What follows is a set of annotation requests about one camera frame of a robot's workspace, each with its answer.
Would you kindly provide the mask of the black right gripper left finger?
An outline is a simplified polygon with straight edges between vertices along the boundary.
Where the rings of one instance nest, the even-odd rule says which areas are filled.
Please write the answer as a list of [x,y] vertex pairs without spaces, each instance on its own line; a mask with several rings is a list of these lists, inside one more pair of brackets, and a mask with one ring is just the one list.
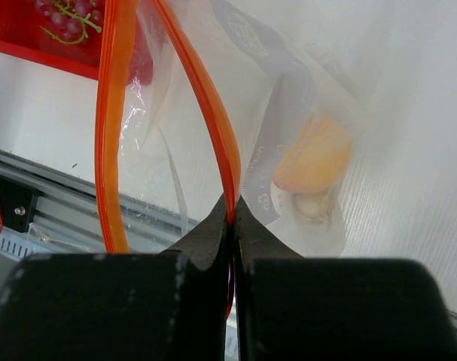
[[38,253],[0,290],[0,360],[222,360],[225,203],[168,249]]

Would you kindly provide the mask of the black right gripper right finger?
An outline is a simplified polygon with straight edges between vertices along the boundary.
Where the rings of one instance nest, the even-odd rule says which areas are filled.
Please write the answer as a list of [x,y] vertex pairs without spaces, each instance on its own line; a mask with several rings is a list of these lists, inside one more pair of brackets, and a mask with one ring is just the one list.
[[305,258],[236,206],[242,360],[457,360],[439,287],[411,259]]

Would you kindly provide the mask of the orange yellow fruit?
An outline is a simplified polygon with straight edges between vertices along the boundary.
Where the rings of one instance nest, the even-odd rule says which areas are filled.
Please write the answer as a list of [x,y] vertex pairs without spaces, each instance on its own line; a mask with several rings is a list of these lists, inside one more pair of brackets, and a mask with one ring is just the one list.
[[273,175],[273,183],[293,193],[319,193],[345,174],[353,140],[340,122],[314,112]]

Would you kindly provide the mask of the clear zip top bag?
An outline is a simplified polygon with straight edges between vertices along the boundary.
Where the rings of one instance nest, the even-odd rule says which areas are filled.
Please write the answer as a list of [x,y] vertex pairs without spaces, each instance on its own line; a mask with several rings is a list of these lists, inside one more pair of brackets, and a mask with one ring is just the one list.
[[[332,71],[259,16],[244,12],[242,2],[107,2],[95,131],[105,249],[129,251],[119,183],[148,190],[153,178],[158,190],[160,173],[149,163],[159,158],[167,174],[166,197],[183,233],[213,184],[225,217],[233,219],[236,204],[244,201],[296,253],[340,256],[346,234],[337,198],[327,228],[280,217],[270,190],[276,169],[314,112],[346,127],[353,157],[367,122],[364,109]],[[345,175],[331,187],[337,196]]]

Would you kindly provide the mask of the garlic bulb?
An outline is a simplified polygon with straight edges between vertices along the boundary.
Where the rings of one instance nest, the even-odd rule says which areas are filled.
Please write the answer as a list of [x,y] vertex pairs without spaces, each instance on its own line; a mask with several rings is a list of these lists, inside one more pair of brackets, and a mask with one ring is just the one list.
[[331,226],[337,198],[334,188],[317,193],[295,193],[271,184],[270,190],[274,208],[280,217],[307,225]]

